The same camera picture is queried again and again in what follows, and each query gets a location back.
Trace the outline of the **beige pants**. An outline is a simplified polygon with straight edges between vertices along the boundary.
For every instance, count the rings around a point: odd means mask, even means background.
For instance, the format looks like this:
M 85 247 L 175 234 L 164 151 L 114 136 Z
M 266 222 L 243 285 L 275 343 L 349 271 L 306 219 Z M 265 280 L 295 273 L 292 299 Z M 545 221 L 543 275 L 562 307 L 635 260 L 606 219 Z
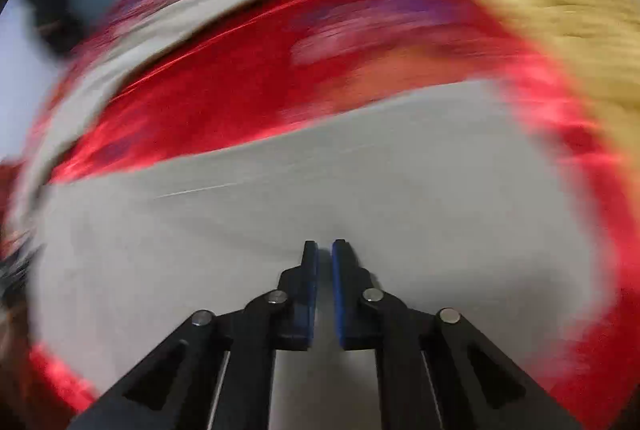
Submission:
M 510 102 L 561 87 L 472 0 L 178 0 L 115 35 L 16 195 L 36 341 L 94 387 L 308 239 L 536 369 L 610 302 L 584 175 Z

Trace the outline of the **red floral satin bedspread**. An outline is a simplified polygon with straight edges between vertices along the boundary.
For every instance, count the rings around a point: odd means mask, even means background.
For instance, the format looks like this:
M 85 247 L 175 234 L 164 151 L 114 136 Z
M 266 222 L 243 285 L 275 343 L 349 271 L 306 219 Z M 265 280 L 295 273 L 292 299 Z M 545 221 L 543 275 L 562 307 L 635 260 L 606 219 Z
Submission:
M 639 0 L 119 0 L 6 191 L 6 429 L 634 429 Z

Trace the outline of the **black hanging garment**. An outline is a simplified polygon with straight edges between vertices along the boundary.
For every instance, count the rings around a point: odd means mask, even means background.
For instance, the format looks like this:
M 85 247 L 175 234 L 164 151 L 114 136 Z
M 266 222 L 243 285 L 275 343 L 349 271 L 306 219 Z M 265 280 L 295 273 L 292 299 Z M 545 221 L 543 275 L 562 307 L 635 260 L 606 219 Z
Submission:
M 27 0 L 40 40 L 59 59 L 70 59 L 86 40 L 89 27 L 72 0 Z

